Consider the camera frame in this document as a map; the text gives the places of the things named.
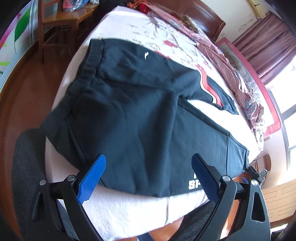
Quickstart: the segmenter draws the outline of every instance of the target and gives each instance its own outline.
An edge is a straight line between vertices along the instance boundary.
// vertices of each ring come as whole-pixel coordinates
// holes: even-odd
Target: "blue gripper pad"
[[[90,199],[105,168],[106,158],[104,155],[100,155],[79,184],[77,199],[80,204],[83,204],[84,201]]]
[[[214,178],[210,170],[207,168],[210,168],[211,166],[208,166],[199,154],[194,154],[192,156],[191,166],[198,180],[200,181],[200,184],[202,185],[208,199],[214,201],[217,204],[220,200],[218,196],[219,183]]]

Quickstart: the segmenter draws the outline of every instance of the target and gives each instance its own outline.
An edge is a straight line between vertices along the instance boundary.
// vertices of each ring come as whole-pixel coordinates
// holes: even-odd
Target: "red ball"
[[[138,6],[138,9],[140,12],[147,14],[149,11],[149,8],[144,4],[144,3],[140,3]]]

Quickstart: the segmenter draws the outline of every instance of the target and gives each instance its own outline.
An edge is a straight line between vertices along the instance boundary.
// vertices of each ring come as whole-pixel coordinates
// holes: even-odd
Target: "mattress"
[[[102,19],[74,55],[60,84],[53,109],[59,104],[68,86],[74,80],[90,39],[93,38],[127,40],[171,58],[188,68],[196,70],[202,68],[235,101],[223,78],[190,39],[160,19],[151,19],[138,11],[116,7]],[[236,101],[239,115],[220,111],[198,100],[191,100],[190,103],[230,131],[237,141],[247,147],[250,151],[250,162],[259,154],[247,119]],[[46,140],[45,167],[49,182],[62,181],[68,175],[78,173],[78,170],[54,149],[49,140]],[[163,227],[207,201],[203,190],[157,198],[122,193],[97,185],[90,200],[85,201],[83,207],[104,240],[117,240]]]

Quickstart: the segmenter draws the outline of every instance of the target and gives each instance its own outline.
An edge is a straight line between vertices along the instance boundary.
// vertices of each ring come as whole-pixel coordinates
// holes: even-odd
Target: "plastic bag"
[[[89,0],[63,0],[63,10],[72,12],[83,7]]]

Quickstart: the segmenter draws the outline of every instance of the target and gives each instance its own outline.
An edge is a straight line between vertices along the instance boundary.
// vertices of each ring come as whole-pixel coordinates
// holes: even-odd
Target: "window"
[[[272,82],[270,95],[281,116],[287,167],[296,170],[296,57]]]

